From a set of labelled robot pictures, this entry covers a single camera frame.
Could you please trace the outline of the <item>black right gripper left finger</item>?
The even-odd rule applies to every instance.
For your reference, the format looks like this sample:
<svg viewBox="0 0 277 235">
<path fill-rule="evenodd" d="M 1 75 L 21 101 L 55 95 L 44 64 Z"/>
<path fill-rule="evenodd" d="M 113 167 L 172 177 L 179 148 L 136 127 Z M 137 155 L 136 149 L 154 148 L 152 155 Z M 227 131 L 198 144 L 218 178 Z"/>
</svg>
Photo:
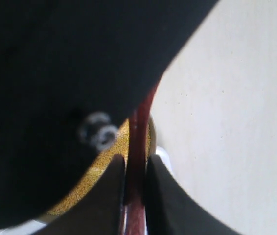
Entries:
<svg viewBox="0 0 277 235">
<path fill-rule="evenodd" d="M 79 203 L 35 234 L 119 234 L 124 179 L 124 157 L 116 154 L 94 187 Z"/>
</svg>

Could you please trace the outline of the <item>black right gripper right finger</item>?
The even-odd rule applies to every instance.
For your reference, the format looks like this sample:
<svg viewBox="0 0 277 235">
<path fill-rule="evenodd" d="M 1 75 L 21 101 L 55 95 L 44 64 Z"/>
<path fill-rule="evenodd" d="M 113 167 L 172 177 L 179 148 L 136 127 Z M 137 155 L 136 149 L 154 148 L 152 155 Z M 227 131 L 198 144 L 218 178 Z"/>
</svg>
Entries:
<svg viewBox="0 0 277 235">
<path fill-rule="evenodd" d="M 156 154 L 148 159 L 144 200 L 149 235 L 238 234 L 192 200 Z"/>
</svg>

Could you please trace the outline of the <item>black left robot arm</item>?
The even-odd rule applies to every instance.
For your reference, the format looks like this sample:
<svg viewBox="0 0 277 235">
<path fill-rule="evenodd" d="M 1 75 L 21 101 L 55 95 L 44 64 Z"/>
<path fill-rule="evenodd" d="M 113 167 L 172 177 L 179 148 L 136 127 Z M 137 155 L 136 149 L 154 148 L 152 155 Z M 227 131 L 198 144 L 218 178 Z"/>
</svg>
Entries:
<svg viewBox="0 0 277 235">
<path fill-rule="evenodd" d="M 0 0 L 0 229 L 48 211 L 97 157 L 214 0 Z"/>
</svg>

